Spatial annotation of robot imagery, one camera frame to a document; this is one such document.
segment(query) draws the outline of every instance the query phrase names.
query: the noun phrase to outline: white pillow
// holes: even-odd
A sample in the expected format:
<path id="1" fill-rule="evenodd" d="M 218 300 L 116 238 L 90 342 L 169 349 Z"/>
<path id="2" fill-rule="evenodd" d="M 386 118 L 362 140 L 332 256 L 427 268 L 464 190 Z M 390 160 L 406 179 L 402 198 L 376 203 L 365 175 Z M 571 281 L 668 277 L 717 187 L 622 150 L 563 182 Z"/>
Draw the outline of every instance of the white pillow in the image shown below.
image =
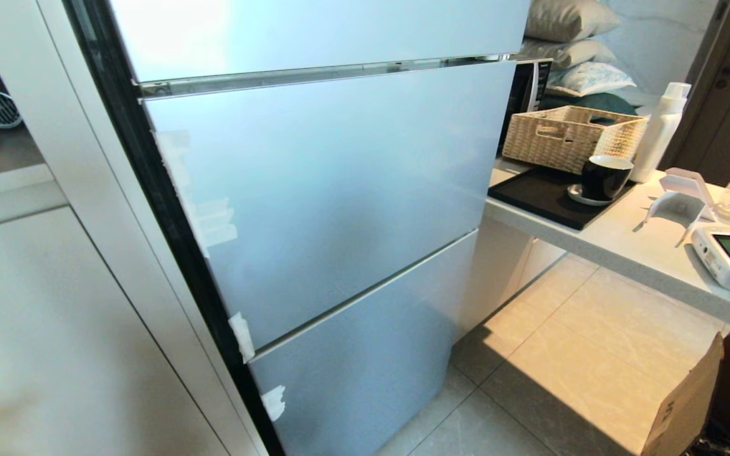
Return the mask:
<path id="1" fill-rule="evenodd" d="M 568 70 L 551 72 L 545 92 L 551 95 L 585 96 L 621 87 L 635 87 L 627 73 L 608 63 L 586 61 Z"/>
<path id="2" fill-rule="evenodd" d="M 621 25 L 616 13 L 596 0 L 531 0 L 525 35 L 549 41 L 576 41 Z"/>
<path id="3" fill-rule="evenodd" d="M 595 40 L 580 40 L 572 43 L 555 43 L 553 41 L 523 38 L 520 54 L 530 57 L 553 58 L 553 69 L 564 70 L 576 67 L 585 61 L 611 63 L 616 56 L 608 46 Z"/>

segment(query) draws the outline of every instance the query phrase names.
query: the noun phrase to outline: refrigerator drawer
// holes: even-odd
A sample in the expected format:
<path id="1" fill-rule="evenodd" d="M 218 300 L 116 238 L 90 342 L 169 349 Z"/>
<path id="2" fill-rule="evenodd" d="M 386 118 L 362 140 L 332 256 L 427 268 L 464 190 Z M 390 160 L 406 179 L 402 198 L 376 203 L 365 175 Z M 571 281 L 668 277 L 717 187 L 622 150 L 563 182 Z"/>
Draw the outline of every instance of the refrigerator drawer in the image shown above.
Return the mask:
<path id="1" fill-rule="evenodd" d="M 255 349 L 480 222 L 515 63 L 148 101 Z"/>
<path id="2" fill-rule="evenodd" d="M 138 82 L 519 50 L 528 0 L 110 0 Z"/>
<path id="3" fill-rule="evenodd" d="M 287 454 L 368 456 L 440 390 L 477 233 L 250 363 Z"/>

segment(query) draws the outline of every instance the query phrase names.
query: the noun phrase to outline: tape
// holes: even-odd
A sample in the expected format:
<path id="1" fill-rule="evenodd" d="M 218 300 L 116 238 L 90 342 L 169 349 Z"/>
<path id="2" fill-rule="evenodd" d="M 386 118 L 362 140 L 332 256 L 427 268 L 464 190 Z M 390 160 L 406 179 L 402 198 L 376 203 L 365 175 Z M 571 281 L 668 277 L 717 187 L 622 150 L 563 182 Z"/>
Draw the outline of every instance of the tape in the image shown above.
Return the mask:
<path id="1" fill-rule="evenodd" d="M 202 256 L 210 258 L 208 248 L 238 237 L 238 230 L 231 224 L 235 211 L 228 207 L 229 198 L 195 203 L 190 189 L 191 174 L 185 165 L 185 155 L 190 152 L 190 134 L 186 130 L 175 130 L 153 132 L 153 135 Z"/>
<path id="2" fill-rule="evenodd" d="M 244 317 L 241 317 L 241 312 L 229 318 L 229 326 L 233 329 L 235 340 L 238 341 L 238 351 L 241 352 L 241 359 L 246 364 L 255 357 L 255 346 L 252 344 L 250 327 Z"/>
<path id="3" fill-rule="evenodd" d="M 265 395 L 261 396 L 266 413 L 273 422 L 280 418 L 286 410 L 286 402 L 283 401 L 284 392 L 286 392 L 286 386 L 279 384 L 279 386 L 270 389 Z"/>

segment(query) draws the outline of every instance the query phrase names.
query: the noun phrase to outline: coffee cup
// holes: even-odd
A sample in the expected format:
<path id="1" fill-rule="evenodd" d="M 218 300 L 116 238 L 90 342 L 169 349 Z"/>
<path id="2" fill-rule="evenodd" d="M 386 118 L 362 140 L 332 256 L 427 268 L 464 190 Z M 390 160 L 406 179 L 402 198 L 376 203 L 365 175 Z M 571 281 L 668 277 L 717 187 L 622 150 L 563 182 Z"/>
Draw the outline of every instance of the coffee cup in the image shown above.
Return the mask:
<path id="1" fill-rule="evenodd" d="M 625 158 L 594 155 L 582 167 L 582 198 L 612 201 L 624 187 L 632 172 L 632 162 Z"/>

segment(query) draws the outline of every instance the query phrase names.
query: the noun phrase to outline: wicker basket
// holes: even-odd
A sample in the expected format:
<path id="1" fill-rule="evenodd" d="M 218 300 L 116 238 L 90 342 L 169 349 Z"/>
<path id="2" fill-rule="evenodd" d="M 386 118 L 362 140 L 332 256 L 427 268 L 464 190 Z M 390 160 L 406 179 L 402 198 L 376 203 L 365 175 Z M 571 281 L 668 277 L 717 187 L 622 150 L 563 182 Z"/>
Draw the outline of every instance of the wicker basket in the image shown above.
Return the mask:
<path id="1" fill-rule="evenodd" d="M 512 116 L 503 156 L 581 174 L 591 155 L 632 158 L 646 121 L 578 106 L 519 113 Z"/>

